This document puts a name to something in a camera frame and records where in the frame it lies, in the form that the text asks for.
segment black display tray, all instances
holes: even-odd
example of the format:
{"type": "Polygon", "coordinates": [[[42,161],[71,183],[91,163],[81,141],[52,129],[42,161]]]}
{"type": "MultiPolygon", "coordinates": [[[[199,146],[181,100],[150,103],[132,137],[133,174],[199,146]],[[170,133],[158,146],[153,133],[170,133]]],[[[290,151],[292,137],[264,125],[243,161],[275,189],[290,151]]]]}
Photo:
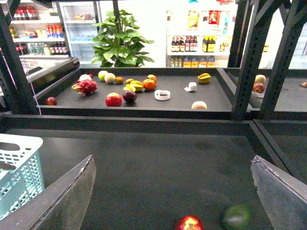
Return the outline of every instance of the black display tray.
{"type": "Polygon", "coordinates": [[[175,68],[112,68],[108,71],[124,79],[134,78],[143,81],[147,75],[155,74],[158,82],[155,90],[169,90],[168,101],[154,98],[154,90],[137,94],[136,103],[128,105],[123,101],[121,107],[106,107],[105,98],[111,92],[123,94],[123,85],[108,85],[101,82],[97,75],[101,69],[81,69],[82,73],[94,74],[98,84],[97,91],[90,96],[82,97],[71,89],[78,79],[78,74],[66,76],[65,82],[56,82],[39,96],[39,104],[44,115],[82,115],[112,117],[148,117],[148,118],[189,118],[189,119],[231,119],[234,95],[229,88],[227,79],[216,68],[212,69],[175,69],[175,68]],[[212,80],[208,84],[198,83],[197,76],[209,73],[212,80]],[[189,82],[198,84],[196,92],[186,92],[184,88],[189,82]],[[57,106],[45,105],[46,98],[55,96],[57,106]],[[192,110],[195,101],[205,101],[207,110],[192,110]]]}
{"type": "Polygon", "coordinates": [[[255,123],[290,174],[307,184],[307,122],[255,120],[255,123]]]}
{"type": "MultiPolygon", "coordinates": [[[[238,81],[239,69],[225,69],[226,73],[236,84],[238,81]]],[[[263,74],[267,77],[265,86],[270,80],[271,69],[259,69],[257,74],[263,74]]],[[[289,69],[286,72],[288,77],[285,78],[281,93],[279,95],[274,113],[270,116],[271,119],[287,119],[287,120],[305,120],[307,117],[306,95],[307,89],[300,86],[304,81],[307,81],[306,70],[304,69],[289,69]]],[[[257,118],[262,103],[261,98],[251,95],[250,116],[257,118]]]]}
{"type": "Polygon", "coordinates": [[[97,175],[82,229],[173,229],[184,215],[222,230],[247,203],[250,230],[272,226],[251,174],[255,154],[286,171],[252,121],[4,116],[1,132],[36,136],[46,186],[89,154],[97,175]]]}

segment tangerine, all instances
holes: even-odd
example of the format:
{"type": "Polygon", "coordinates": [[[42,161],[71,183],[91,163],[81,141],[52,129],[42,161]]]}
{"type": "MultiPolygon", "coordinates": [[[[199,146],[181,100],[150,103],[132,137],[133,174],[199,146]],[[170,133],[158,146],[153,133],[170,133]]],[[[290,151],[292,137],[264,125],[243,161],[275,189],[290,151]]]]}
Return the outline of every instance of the tangerine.
{"type": "Polygon", "coordinates": [[[155,81],[150,79],[145,79],[143,81],[143,86],[146,90],[153,90],[155,88],[155,81]]]}

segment refrigerator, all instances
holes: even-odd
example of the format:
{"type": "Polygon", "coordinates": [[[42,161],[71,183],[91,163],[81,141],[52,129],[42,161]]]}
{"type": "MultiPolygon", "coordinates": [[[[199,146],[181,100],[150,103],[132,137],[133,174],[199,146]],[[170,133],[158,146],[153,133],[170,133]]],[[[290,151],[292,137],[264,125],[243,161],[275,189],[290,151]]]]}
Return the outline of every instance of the refrigerator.
{"type": "Polygon", "coordinates": [[[91,64],[94,55],[92,39],[97,36],[97,5],[92,1],[57,3],[68,42],[70,56],[80,64],[91,64]]]}

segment white plastic basket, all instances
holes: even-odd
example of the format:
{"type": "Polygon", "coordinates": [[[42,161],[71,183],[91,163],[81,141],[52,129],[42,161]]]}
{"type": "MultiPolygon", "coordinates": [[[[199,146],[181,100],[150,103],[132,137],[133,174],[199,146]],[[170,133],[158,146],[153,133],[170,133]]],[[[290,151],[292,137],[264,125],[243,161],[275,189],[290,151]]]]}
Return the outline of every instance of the white plastic basket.
{"type": "Polygon", "coordinates": [[[16,144],[17,151],[0,149],[0,161],[16,166],[14,171],[0,169],[0,220],[44,190],[38,149],[42,138],[0,134],[0,142],[16,144]]]}

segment dragon fruit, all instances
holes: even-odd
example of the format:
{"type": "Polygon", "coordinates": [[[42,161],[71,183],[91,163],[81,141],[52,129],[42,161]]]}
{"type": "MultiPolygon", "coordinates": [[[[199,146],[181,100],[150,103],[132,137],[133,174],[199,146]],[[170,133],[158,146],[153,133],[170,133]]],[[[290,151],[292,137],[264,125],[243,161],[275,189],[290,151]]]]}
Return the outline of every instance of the dragon fruit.
{"type": "Polygon", "coordinates": [[[79,81],[77,84],[74,84],[71,88],[78,91],[78,94],[83,93],[84,97],[94,93],[94,91],[97,89],[97,83],[92,80],[83,80],[79,81]]]}

